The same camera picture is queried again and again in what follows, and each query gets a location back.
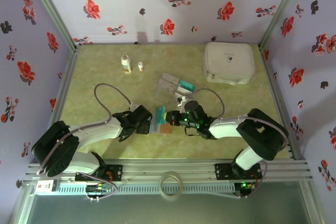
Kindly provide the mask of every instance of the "gray cable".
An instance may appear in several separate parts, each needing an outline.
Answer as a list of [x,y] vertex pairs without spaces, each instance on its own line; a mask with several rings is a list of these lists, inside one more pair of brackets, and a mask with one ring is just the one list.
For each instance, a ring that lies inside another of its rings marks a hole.
[[86,126],[83,126],[83,127],[79,127],[77,129],[74,129],[73,131],[70,131],[69,133],[65,134],[63,137],[61,137],[61,139],[53,146],[53,148],[51,149],[51,151],[49,152],[49,154],[46,156],[46,158],[43,160],[42,164],[40,165],[40,167],[38,168],[37,170],[37,175],[40,175],[42,172],[43,172],[43,167],[46,165],[46,163],[48,162],[48,160],[50,159],[50,157],[52,156],[52,154],[55,152],[55,150],[57,149],[57,147],[70,135],[78,132],[79,130],[85,130],[85,129],[88,129],[88,128],[91,128],[91,127],[97,127],[97,126],[101,126],[101,125],[104,125],[108,122],[111,121],[112,119],[112,113],[111,111],[99,100],[99,98],[97,97],[97,87],[101,86],[101,85],[106,85],[106,86],[109,86],[109,87],[112,87],[114,88],[115,90],[117,90],[127,101],[129,104],[131,104],[131,101],[130,99],[128,99],[126,97],[126,95],[124,95],[124,93],[122,93],[119,89],[117,89],[115,86],[112,86],[110,84],[107,84],[107,83],[100,83],[100,84],[97,84],[95,86],[95,89],[94,89],[94,97],[96,98],[96,100],[98,101],[98,103],[107,111],[107,113],[109,113],[109,118],[106,120],[106,121],[103,121],[101,123],[93,123],[93,124],[89,124],[89,125],[86,125]]
[[194,93],[191,93],[191,94],[188,95],[187,97],[189,97],[189,96],[191,96],[191,95],[193,95],[193,94],[196,94],[197,92],[199,92],[199,91],[201,91],[201,90],[207,90],[207,91],[210,91],[211,93],[215,94],[215,95],[218,97],[218,99],[219,99],[219,101],[220,101],[220,103],[221,103],[221,105],[222,105],[223,110],[222,110],[221,114],[218,115],[217,117],[220,117],[220,116],[224,115],[224,112],[225,112],[225,105],[224,105],[224,102],[223,102],[223,100],[221,99],[221,97],[219,96],[219,94],[217,94],[217,93],[216,93],[215,91],[213,91],[212,89],[208,89],[208,88],[197,89]]
[[224,194],[224,193],[208,193],[208,194],[209,195],[214,195],[214,196],[221,196],[221,197],[231,198],[231,199],[241,199],[240,196],[230,195],[230,194]]
[[97,197],[97,198],[89,197],[88,194],[86,194],[86,197],[88,197],[91,201],[99,201],[100,199],[108,198],[108,197],[110,197],[110,196],[112,196],[112,195],[114,195],[118,192],[117,185],[115,183],[111,182],[111,181],[108,181],[108,180],[105,180],[105,179],[102,179],[102,178],[97,178],[97,177],[94,177],[94,176],[86,174],[86,173],[80,173],[80,174],[83,174],[84,176],[87,176],[87,177],[92,178],[94,180],[105,182],[105,183],[110,184],[113,187],[115,187],[115,191],[113,191],[112,193],[104,195],[104,196],[100,196],[100,197]]

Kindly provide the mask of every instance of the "white pouch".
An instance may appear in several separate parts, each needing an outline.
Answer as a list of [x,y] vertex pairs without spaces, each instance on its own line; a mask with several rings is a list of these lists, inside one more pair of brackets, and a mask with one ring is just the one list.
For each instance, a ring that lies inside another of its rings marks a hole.
[[205,46],[204,77],[208,82],[246,84],[255,71],[248,44],[210,42]]

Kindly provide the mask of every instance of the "green tabletop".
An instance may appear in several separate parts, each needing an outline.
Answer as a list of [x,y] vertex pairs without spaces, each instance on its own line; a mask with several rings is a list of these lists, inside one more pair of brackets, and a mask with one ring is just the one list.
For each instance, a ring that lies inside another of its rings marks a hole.
[[[256,73],[248,84],[209,83],[203,76],[205,45],[89,45],[82,46],[72,76],[71,85],[61,119],[68,125],[79,125],[107,118],[93,95],[96,84],[109,83],[118,87],[128,98],[144,105],[153,114],[161,104],[155,98],[156,84],[166,72],[190,82],[199,88],[210,88],[224,100],[224,117],[233,117],[259,108],[279,121],[276,106],[257,45],[251,45]],[[133,71],[124,73],[120,57],[128,55]],[[144,71],[138,70],[138,62]],[[97,94],[112,113],[128,109],[127,101],[109,87],[99,87]],[[222,110],[218,98],[201,91],[195,96],[209,116]],[[108,139],[83,147],[83,152],[95,151],[103,158],[234,158],[247,144],[241,137],[205,140],[188,137],[182,127],[175,127],[173,134],[135,134],[119,143]],[[278,153],[278,158],[288,158],[288,152]]]

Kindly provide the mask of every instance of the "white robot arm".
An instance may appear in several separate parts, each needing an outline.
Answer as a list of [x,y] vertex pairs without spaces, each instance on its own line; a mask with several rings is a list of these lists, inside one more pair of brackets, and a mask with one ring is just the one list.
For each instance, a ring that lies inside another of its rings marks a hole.
[[[53,177],[62,172],[94,174],[105,173],[104,161],[97,153],[81,153],[79,148],[105,140],[117,138],[125,140],[134,133],[148,134],[152,114],[142,105],[134,111],[116,113],[109,122],[100,126],[67,126],[63,121],[54,123],[33,146],[32,151],[39,164],[46,159],[58,141],[73,129],[78,130],[62,141],[43,166],[47,176]],[[207,116],[203,108],[194,100],[185,99],[180,111],[167,112],[165,119],[171,125],[195,128],[205,139],[216,140],[222,137],[243,137],[248,147],[238,153],[232,162],[232,170],[237,176],[261,160],[273,160],[286,146],[288,132],[281,125],[260,110],[253,109],[247,115],[224,119]]]
[[77,150],[108,138],[118,137],[121,142],[134,133],[148,134],[151,119],[152,114],[140,105],[134,111],[113,114],[105,122],[67,126],[63,121],[58,121],[31,150],[48,177],[62,172],[94,174],[99,177],[104,173],[105,167],[102,158],[97,153],[82,153]]
[[252,109],[237,118],[212,118],[197,101],[182,97],[180,111],[167,112],[165,119],[171,125],[185,127],[185,133],[187,128],[194,128],[205,139],[244,138],[249,146],[238,153],[232,163],[237,175],[263,159],[273,160],[288,144],[286,129],[259,109]]

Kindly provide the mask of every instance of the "metal frame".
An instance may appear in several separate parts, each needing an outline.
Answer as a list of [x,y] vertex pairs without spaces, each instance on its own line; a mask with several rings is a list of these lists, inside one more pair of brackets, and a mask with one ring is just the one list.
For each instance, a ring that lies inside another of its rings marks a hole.
[[[157,184],[162,175],[166,172],[177,172],[183,183],[242,183],[254,182],[254,178],[248,180],[216,180],[215,164],[231,163],[232,159],[110,159],[107,164],[123,165],[123,173],[120,182],[116,184]],[[312,176],[308,164],[304,160],[291,160],[286,158],[275,159],[268,162],[268,170],[265,182],[297,182],[312,181]],[[38,180],[50,179],[45,174],[36,175],[39,164],[30,164],[25,182],[37,182]],[[75,173],[63,173],[53,177],[60,183],[75,182]],[[172,178],[166,180],[167,183],[175,183]]]
[[282,17],[282,15],[285,13],[289,3],[291,0],[281,0],[279,6],[278,6],[278,10],[275,12],[275,15],[273,17],[273,19],[271,20],[271,23],[269,24],[266,32],[264,33],[262,39],[261,39],[261,47],[263,47],[266,43],[266,41],[268,40],[269,36],[271,35],[271,33],[273,32],[276,24],[279,22],[279,19]]
[[[265,45],[267,39],[272,33],[276,23],[283,15],[290,0],[282,0],[278,11],[272,19],[267,31],[265,32],[262,42],[260,44],[260,50],[263,52],[262,47]],[[50,16],[55,22],[56,26],[60,30],[64,40],[67,42],[73,53],[70,55],[66,73],[63,78],[60,92],[57,97],[57,104],[53,115],[50,119],[49,126],[54,122],[60,120],[61,114],[65,105],[66,96],[70,87],[71,78],[75,70],[76,61],[78,58],[78,52],[80,47],[75,48],[71,36],[62,22],[56,8],[51,0],[42,0],[44,6],[47,8]],[[272,85],[272,78],[270,76],[269,69],[266,68],[264,60],[264,66],[267,71],[270,87],[276,103],[278,115],[280,117],[282,125],[288,125],[288,113],[286,108],[281,103],[281,93]],[[308,215],[311,223],[324,223],[322,214],[321,203],[317,196],[315,187],[312,183],[312,176],[308,167],[308,164],[304,160],[293,160],[299,157],[298,150],[291,144],[293,136],[290,135],[290,146],[288,149],[292,152],[292,158],[289,159],[276,159],[272,162],[268,162],[268,171],[264,182],[290,182],[297,181],[300,184],[303,199],[306,203]],[[162,174],[165,172],[178,172],[184,183],[190,183],[194,185],[219,185],[221,183],[243,182],[241,180],[221,180],[217,181],[214,173],[214,164],[216,163],[230,163],[231,159],[112,159],[106,161],[107,164],[122,164],[123,176],[122,181],[117,185],[129,185],[137,186],[143,184],[157,184]],[[38,180],[47,179],[45,174],[36,175],[38,164],[30,164],[27,174],[23,181],[20,194],[17,198],[17,202],[12,214],[10,223],[26,223],[30,214],[31,207],[35,198],[34,188]],[[60,185],[80,185],[83,183],[77,183],[74,181],[75,174],[62,174],[54,177],[57,179]],[[167,183],[175,183],[173,179],[167,179]]]

